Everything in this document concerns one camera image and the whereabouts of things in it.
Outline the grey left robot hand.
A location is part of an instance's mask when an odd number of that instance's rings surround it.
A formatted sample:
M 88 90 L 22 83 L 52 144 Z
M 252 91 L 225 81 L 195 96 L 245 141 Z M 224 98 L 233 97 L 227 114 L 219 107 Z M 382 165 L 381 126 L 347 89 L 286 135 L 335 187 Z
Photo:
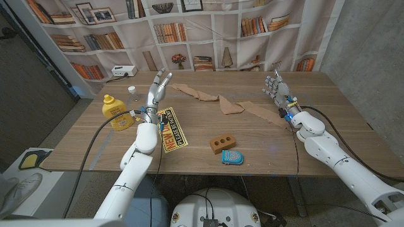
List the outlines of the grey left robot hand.
M 172 73 L 168 73 L 167 77 L 161 81 L 160 78 L 164 72 L 164 67 L 159 70 L 146 96 L 146 107 L 140 108 L 142 116 L 147 123 L 158 124 L 158 104 L 165 98 L 166 86 L 172 78 Z

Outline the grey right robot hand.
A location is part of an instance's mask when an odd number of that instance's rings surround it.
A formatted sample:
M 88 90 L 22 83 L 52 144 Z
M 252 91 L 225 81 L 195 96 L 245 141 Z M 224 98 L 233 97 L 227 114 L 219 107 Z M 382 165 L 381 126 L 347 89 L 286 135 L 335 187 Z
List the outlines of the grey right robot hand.
M 274 70 L 274 74 L 274 77 L 266 77 L 266 88 L 262 91 L 273 99 L 278 107 L 279 116 L 290 122 L 296 114 L 301 112 L 301 109 L 298 107 L 297 98 L 291 93 L 288 85 L 283 82 L 277 69 Z

